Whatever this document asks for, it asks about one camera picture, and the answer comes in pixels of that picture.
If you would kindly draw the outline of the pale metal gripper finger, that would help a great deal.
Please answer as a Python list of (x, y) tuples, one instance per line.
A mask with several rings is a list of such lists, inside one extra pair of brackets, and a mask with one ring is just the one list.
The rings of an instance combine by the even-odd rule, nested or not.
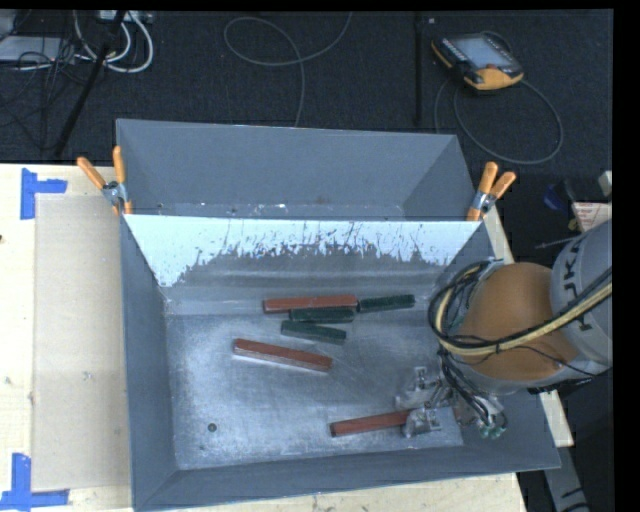
[(409, 410), (431, 402), (440, 386), (440, 377), (424, 366), (414, 367), (395, 397), (395, 407)]
[(438, 432), (441, 429), (442, 423), (438, 411), (423, 406), (409, 412), (402, 427), (402, 433), (405, 438), (413, 438), (426, 433)]

